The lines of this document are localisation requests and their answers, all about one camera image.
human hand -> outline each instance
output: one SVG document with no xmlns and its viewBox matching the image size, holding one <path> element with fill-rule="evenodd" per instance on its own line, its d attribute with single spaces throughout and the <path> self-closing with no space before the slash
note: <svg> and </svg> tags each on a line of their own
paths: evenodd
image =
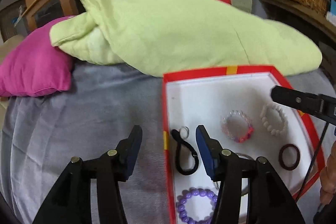
<svg viewBox="0 0 336 224">
<path fill-rule="evenodd" d="M 336 141 L 331 148 L 327 166 L 320 173 L 320 180 L 320 201 L 322 204 L 329 204 L 336 193 Z"/>
</svg>

yellow-green fabric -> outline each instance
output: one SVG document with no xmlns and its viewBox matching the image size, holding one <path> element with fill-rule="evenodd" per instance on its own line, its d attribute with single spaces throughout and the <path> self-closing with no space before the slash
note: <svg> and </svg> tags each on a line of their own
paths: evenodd
<svg viewBox="0 0 336 224">
<path fill-rule="evenodd" d="M 271 64 L 283 75 L 318 68 L 308 37 L 218 0 L 81 0 L 86 13 L 54 25 L 53 46 L 90 63 L 126 62 L 162 76 L 193 68 Z"/>
</svg>

beaded bracelet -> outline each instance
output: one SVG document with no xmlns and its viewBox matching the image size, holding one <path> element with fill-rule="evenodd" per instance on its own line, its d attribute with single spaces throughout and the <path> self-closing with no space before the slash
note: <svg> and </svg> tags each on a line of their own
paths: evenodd
<svg viewBox="0 0 336 224">
<path fill-rule="evenodd" d="M 282 123 L 282 128 L 275 129 L 269 123 L 269 121 L 266 117 L 266 114 L 267 114 L 267 111 L 268 111 L 269 108 L 274 109 L 275 111 L 277 111 L 279 113 L 281 123 Z M 281 135 L 284 135 L 288 132 L 287 117 L 286 117 L 284 111 L 281 109 L 281 107 L 278 104 L 269 103 L 267 105 L 264 105 L 264 107 L 262 108 L 261 114 L 260 114 L 260 118 L 261 118 L 263 126 L 266 128 L 266 130 L 269 133 L 271 133 L 272 136 L 281 136 Z"/>
<path fill-rule="evenodd" d="M 237 115 L 240 116 L 242 119 L 244 119 L 245 122 L 247 122 L 247 124 L 248 124 L 247 133 L 243 137 L 234 136 L 230 132 L 230 130 L 228 129 L 228 126 L 227 126 L 230 118 L 232 116 L 237 116 Z M 242 143 L 242 142 L 245 142 L 246 140 L 248 140 L 249 138 L 251 138 L 251 135 L 253 134 L 254 128 L 253 128 L 251 119 L 244 112 L 238 111 L 238 110 L 233 110 L 233 111 L 230 112 L 230 115 L 228 115 L 226 118 L 224 118 L 223 125 L 222 125 L 222 131 L 223 131 L 223 133 L 228 135 L 232 140 L 234 140 L 236 143 Z"/>
<path fill-rule="evenodd" d="M 216 207 L 217 203 L 217 195 L 214 194 L 213 191 L 206 191 L 203 189 L 194 189 L 191 192 L 188 192 L 184 195 L 182 199 L 177 203 L 177 211 L 178 215 L 182 222 L 188 223 L 188 224 L 210 224 L 212 217 L 209 217 L 207 220 L 201 220 L 201 221 L 195 221 L 191 217 L 187 215 L 187 211 L 185 210 L 185 204 L 187 203 L 188 199 L 192 198 L 193 196 L 201 196 L 205 197 L 207 196 L 213 203 L 214 207 Z"/>
</svg>

metal bolt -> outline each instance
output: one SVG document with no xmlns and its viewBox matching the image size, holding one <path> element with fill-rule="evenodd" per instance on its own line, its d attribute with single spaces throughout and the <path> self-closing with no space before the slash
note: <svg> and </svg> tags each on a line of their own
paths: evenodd
<svg viewBox="0 0 336 224">
<path fill-rule="evenodd" d="M 231 155 L 231 151 L 228 150 L 228 149 L 223 149 L 223 150 L 222 150 L 222 154 L 223 154 L 224 156 L 230 156 L 230 155 Z"/>
<path fill-rule="evenodd" d="M 78 162 L 81 158 L 80 157 L 77 157 L 77 156 L 74 156 L 71 158 L 71 163 L 75 164 L 76 162 Z"/>
<path fill-rule="evenodd" d="M 266 159 L 265 157 L 259 157 L 258 160 L 259 160 L 259 162 L 262 163 L 262 164 L 267 163 L 267 159 Z"/>
<path fill-rule="evenodd" d="M 115 156 L 118 152 L 115 149 L 107 151 L 107 155 L 109 156 Z"/>
</svg>

magenta cushion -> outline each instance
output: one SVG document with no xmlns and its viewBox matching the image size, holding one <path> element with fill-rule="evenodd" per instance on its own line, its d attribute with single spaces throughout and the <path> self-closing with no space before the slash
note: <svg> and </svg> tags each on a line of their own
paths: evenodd
<svg viewBox="0 0 336 224">
<path fill-rule="evenodd" d="M 71 87 L 72 57 L 50 44 L 53 20 L 36 29 L 0 65 L 0 96 L 43 96 Z"/>
</svg>

